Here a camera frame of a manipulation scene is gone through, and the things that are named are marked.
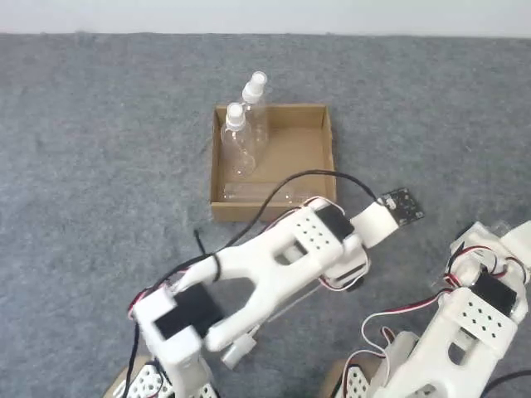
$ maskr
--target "open cardboard tray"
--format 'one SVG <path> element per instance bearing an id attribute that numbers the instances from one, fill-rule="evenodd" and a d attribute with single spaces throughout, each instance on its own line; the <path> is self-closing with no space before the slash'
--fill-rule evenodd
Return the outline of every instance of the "open cardboard tray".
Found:
<path id="1" fill-rule="evenodd" d="M 326 105 L 275 104 L 267 107 L 270 138 L 256 170 L 245 179 L 230 179 L 225 172 L 220 134 L 226 114 L 226 106 L 217 106 L 213 115 L 210 202 L 214 220 L 249 221 L 262 205 L 261 202 L 223 201 L 226 182 L 280 182 L 304 170 L 334 170 L 332 129 Z M 336 201 L 334 177 L 304 176 L 290 182 L 290 186 Z M 261 220 L 274 220 L 293 206 L 288 202 L 272 202 Z"/>

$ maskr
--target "robotic arm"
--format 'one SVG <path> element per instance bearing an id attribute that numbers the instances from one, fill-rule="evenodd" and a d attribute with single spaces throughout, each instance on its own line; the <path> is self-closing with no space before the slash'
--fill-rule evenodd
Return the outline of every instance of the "robotic arm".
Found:
<path id="1" fill-rule="evenodd" d="M 370 268 L 366 249 L 423 217 L 412 204 L 407 190 L 398 190 L 349 220 L 337 205 L 314 198 L 254 239 L 218 251 L 174 286 L 163 285 L 137 302 L 134 317 L 176 397 L 200 396 L 212 379 L 201 356 L 203 343 L 219 352 L 248 336 L 316 279 L 331 289 L 353 287 Z M 224 318 L 203 285 L 237 278 L 250 279 L 255 289 L 243 308 Z"/>
<path id="2" fill-rule="evenodd" d="M 451 252 L 446 277 L 455 289 L 439 297 L 426 331 L 420 338 L 399 333 L 385 350 L 388 362 L 371 378 L 349 367 L 337 397 L 481 396 L 528 312 L 531 221 L 501 238 L 476 222 Z M 356 386 L 365 388 L 354 394 Z"/>

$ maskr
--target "bottle cap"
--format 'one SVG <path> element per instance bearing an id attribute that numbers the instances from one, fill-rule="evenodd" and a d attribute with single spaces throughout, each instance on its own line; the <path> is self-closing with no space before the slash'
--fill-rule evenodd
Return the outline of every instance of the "bottle cap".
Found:
<path id="1" fill-rule="evenodd" d="M 267 75 L 264 72 L 257 71 L 252 74 L 251 79 L 247 82 L 241 96 L 248 104 L 256 104 L 264 94 L 264 85 L 267 83 Z"/>
<path id="2" fill-rule="evenodd" d="M 230 130 L 241 130 L 246 125 L 246 115 L 243 113 L 241 104 L 233 102 L 227 107 L 225 124 Z"/>

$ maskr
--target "clear plastic bottle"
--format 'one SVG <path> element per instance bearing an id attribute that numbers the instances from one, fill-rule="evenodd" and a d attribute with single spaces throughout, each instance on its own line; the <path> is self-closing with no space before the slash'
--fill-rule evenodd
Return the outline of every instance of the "clear plastic bottle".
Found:
<path id="1" fill-rule="evenodd" d="M 227 107 L 222 131 L 222 156 L 231 177 L 246 177 L 256 168 L 256 142 L 241 104 Z"/>
<path id="2" fill-rule="evenodd" d="M 247 121 L 251 124 L 256 141 L 256 156 L 261 156 L 269 141 L 269 121 L 264 101 L 264 86 L 267 83 L 267 75 L 257 71 L 241 92 L 242 103 Z"/>

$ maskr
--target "white wall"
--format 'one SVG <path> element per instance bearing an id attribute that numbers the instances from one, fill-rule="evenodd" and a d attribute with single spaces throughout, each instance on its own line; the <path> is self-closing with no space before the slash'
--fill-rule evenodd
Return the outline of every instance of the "white wall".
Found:
<path id="1" fill-rule="evenodd" d="M 0 0 L 0 32 L 531 37 L 531 0 Z"/>

